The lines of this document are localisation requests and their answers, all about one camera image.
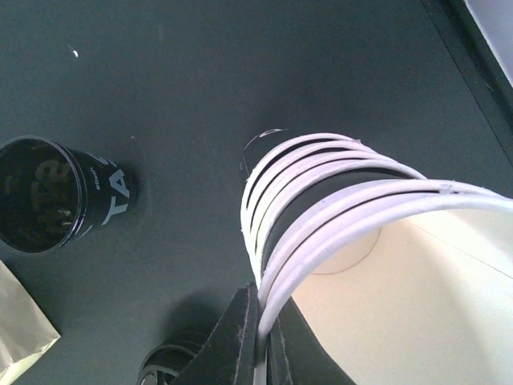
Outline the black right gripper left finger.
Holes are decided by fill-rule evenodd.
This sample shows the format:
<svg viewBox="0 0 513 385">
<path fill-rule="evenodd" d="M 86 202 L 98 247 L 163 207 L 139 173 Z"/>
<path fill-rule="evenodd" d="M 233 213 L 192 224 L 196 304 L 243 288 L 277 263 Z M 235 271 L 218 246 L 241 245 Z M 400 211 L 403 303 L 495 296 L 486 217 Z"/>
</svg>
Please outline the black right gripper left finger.
<svg viewBox="0 0 513 385">
<path fill-rule="evenodd" d="M 197 356 L 174 384 L 252 384 L 259 306 L 251 282 L 233 296 Z"/>
</svg>

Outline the stack of white paper cups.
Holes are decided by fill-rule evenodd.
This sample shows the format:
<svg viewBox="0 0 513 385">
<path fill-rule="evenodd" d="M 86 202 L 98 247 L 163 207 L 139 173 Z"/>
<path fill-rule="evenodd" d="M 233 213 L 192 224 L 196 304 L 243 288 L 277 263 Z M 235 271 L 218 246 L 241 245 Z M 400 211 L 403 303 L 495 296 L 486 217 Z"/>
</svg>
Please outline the stack of white paper cups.
<svg viewBox="0 0 513 385">
<path fill-rule="evenodd" d="M 355 384 L 511 383 L 511 198 L 331 132 L 262 132 L 240 170 L 254 383 L 289 299 Z"/>
</svg>

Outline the cream paper bag with handles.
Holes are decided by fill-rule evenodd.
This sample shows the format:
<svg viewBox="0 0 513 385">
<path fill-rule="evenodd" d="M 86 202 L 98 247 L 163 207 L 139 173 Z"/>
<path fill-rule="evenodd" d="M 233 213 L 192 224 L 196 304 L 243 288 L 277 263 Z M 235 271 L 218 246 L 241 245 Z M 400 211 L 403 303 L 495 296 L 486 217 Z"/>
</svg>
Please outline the cream paper bag with handles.
<svg viewBox="0 0 513 385">
<path fill-rule="evenodd" d="M 60 339 L 19 280 L 1 264 L 1 383 L 12 384 Z"/>
</svg>

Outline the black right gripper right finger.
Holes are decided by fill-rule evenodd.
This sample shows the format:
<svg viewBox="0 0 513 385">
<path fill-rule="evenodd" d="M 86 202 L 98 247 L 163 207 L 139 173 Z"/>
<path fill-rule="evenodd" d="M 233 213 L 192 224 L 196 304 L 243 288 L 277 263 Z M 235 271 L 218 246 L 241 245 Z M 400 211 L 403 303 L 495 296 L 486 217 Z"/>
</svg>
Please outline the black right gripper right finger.
<svg viewBox="0 0 513 385">
<path fill-rule="evenodd" d="M 269 335 L 267 383 L 355 384 L 319 343 L 292 299 L 284 305 Z"/>
</svg>

